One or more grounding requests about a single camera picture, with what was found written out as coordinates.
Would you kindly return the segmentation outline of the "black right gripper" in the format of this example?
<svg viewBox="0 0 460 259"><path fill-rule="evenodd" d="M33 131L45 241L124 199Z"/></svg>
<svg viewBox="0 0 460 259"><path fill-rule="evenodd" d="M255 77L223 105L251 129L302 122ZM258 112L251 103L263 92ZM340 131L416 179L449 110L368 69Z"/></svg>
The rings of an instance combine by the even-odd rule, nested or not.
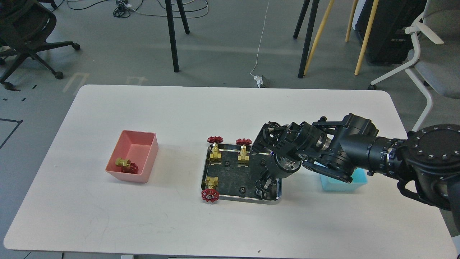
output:
<svg viewBox="0 0 460 259"><path fill-rule="evenodd" d="M255 187L263 199L280 199L281 179L287 178L301 168L302 161L290 160L271 153L266 165L267 171L255 182Z"/></svg>

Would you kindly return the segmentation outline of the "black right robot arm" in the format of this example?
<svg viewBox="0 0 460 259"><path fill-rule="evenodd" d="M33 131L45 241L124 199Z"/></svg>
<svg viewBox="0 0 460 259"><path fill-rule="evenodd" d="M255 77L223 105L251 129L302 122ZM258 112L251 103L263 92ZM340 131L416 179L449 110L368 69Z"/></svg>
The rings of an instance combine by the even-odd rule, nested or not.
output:
<svg viewBox="0 0 460 259"><path fill-rule="evenodd" d="M309 124L263 125L250 153L271 151L256 187L266 193L271 181L286 178L301 166L352 183L356 168L398 180L402 195L450 210L459 228L460 135L455 124L410 131L407 139L379 137L371 120L348 114L342 121L321 117Z"/></svg>

